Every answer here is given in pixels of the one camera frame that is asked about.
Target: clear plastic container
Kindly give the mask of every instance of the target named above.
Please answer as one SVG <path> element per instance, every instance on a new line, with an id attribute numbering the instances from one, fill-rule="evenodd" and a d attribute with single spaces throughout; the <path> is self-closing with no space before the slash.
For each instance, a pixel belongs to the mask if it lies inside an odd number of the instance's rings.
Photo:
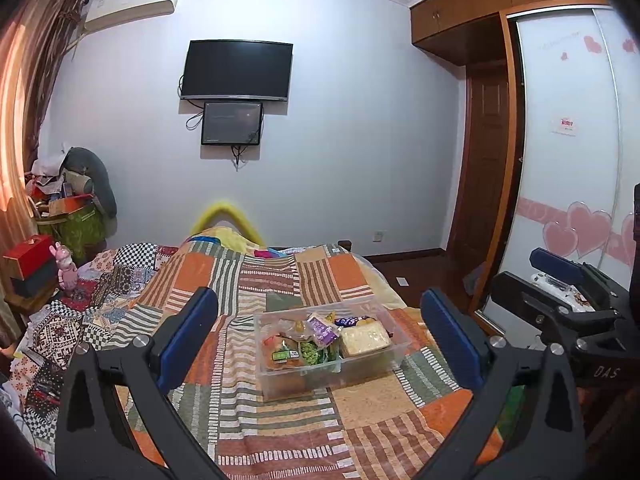
<path id="1" fill-rule="evenodd" d="M 313 312 L 326 316 L 335 312 L 337 317 L 371 316 L 377 319 L 393 336 L 391 346 L 361 356 L 341 358 L 334 362 L 269 370 L 266 367 L 260 329 L 279 319 L 306 320 Z M 380 377 L 400 367 L 410 344 L 404 331 L 389 311 L 375 298 L 361 298 L 322 306 L 310 306 L 278 312 L 264 312 L 254 316 L 257 377 L 265 399 L 277 399 L 304 394 L 318 388 L 340 387 Z"/>

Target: wooden bedside table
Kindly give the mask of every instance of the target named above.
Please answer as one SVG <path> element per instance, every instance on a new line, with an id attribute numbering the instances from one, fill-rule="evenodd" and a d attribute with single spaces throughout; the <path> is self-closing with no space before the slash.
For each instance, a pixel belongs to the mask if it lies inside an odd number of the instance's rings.
<path id="1" fill-rule="evenodd" d="M 40 292 L 32 298 L 24 298 L 9 291 L 4 295 L 4 301 L 9 305 L 12 314 L 14 314 L 14 318 L 18 323 L 18 327 L 20 327 L 22 334 L 27 330 L 27 327 L 22 320 L 22 316 L 30 316 L 31 314 L 35 314 L 39 311 L 49 302 L 49 299 L 53 296 L 53 293 L 57 288 L 58 282 L 52 282 L 49 285 L 44 286 Z"/>

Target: gift box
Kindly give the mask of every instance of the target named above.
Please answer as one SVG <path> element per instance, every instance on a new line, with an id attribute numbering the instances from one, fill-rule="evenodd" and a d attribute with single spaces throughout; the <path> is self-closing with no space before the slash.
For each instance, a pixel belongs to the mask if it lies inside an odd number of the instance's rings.
<path id="1" fill-rule="evenodd" d="M 7 251 L 3 258 L 9 277 L 24 281 L 49 260 L 53 260 L 49 251 L 53 243 L 49 235 L 33 235 Z"/>

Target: green bag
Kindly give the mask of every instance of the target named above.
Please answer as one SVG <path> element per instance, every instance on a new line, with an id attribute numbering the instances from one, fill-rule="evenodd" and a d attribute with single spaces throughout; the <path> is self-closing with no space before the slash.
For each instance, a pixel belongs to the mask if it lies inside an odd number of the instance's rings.
<path id="1" fill-rule="evenodd" d="M 72 213 L 37 218 L 36 224 L 40 234 L 66 245 L 78 266 L 87 261 L 87 246 L 100 243 L 105 235 L 102 215 L 93 203 Z"/>

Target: bed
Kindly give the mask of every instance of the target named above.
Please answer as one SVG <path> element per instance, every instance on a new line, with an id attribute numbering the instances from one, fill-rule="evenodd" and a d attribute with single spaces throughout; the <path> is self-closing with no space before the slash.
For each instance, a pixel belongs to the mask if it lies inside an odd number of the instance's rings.
<path id="1" fill-rule="evenodd" d="M 100 253 L 81 269 L 71 298 L 31 317 L 0 394 L 36 452 L 55 468 L 59 393 L 78 342 L 126 346 L 209 286 L 219 298 L 218 320 L 184 384 L 168 397 L 229 478 L 411 478 L 471 398 L 418 324 L 419 311 L 405 308 L 375 269 L 338 244 L 264 259 L 252 256 L 247 240 L 226 236 L 207 230 L 179 248 L 140 243 Z M 411 339 L 399 370 L 303 397 L 262 398 L 255 313 L 373 297 Z M 128 390 L 118 387 L 118 396 L 141 452 L 162 465 Z M 481 460 L 500 445 L 494 432 Z"/>

